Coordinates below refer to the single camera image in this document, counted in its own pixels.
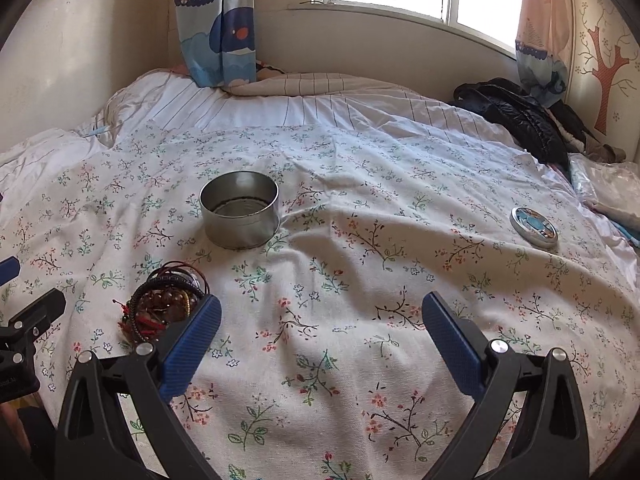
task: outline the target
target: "cartoon curtain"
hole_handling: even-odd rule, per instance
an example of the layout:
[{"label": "cartoon curtain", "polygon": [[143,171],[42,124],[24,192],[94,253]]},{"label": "cartoon curtain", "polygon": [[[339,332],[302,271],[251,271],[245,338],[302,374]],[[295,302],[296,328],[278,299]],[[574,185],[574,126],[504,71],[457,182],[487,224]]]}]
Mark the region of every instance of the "cartoon curtain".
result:
[{"label": "cartoon curtain", "polygon": [[174,0],[184,62],[198,86],[255,81],[254,0]]},{"label": "cartoon curtain", "polygon": [[572,0],[522,0],[516,37],[520,81],[545,107],[566,91],[573,47]]}]

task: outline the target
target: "pile of bracelets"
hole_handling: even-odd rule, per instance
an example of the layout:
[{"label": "pile of bracelets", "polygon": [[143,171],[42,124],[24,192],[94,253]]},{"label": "pile of bracelets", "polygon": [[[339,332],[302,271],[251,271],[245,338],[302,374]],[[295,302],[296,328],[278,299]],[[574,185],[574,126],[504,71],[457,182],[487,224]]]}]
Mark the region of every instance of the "pile of bracelets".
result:
[{"label": "pile of bracelets", "polygon": [[155,342],[169,324],[187,319],[206,294],[209,283],[198,269],[185,262],[167,262],[122,305],[118,325],[132,344]]}]

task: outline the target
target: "decorated tin lid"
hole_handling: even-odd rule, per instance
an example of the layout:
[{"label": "decorated tin lid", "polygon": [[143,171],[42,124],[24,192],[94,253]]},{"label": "decorated tin lid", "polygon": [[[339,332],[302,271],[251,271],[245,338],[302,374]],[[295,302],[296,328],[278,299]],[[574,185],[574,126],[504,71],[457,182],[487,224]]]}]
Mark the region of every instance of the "decorated tin lid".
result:
[{"label": "decorated tin lid", "polygon": [[511,210],[511,225],[536,247],[550,249],[558,243],[558,232],[552,223],[528,207],[514,207]]}]

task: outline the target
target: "bolt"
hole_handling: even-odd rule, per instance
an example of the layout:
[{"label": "bolt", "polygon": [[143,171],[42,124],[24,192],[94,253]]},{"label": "bolt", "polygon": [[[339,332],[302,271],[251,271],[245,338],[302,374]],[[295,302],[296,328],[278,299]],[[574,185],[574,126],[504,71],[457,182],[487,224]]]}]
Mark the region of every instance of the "bolt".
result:
[{"label": "bolt", "polygon": [[151,343],[140,343],[136,347],[136,354],[138,355],[149,355],[154,351],[154,346]]},{"label": "bolt", "polygon": [[566,352],[561,348],[554,348],[551,351],[551,355],[558,361],[564,361],[566,359]]},{"label": "bolt", "polygon": [[491,350],[497,354],[504,354],[509,349],[509,345],[502,339],[494,339],[491,341]]},{"label": "bolt", "polygon": [[78,356],[78,361],[82,364],[88,363],[92,358],[91,352],[85,350]]}]

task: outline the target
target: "clear plastic packaging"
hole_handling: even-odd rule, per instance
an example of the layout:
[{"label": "clear plastic packaging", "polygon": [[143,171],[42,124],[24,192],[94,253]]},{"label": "clear plastic packaging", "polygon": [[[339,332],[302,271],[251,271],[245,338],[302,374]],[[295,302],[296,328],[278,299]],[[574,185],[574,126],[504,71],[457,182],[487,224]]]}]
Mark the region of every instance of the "clear plastic packaging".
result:
[{"label": "clear plastic packaging", "polygon": [[633,162],[603,164],[569,155],[572,184],[585,206],[640,230],[640,176]]}]

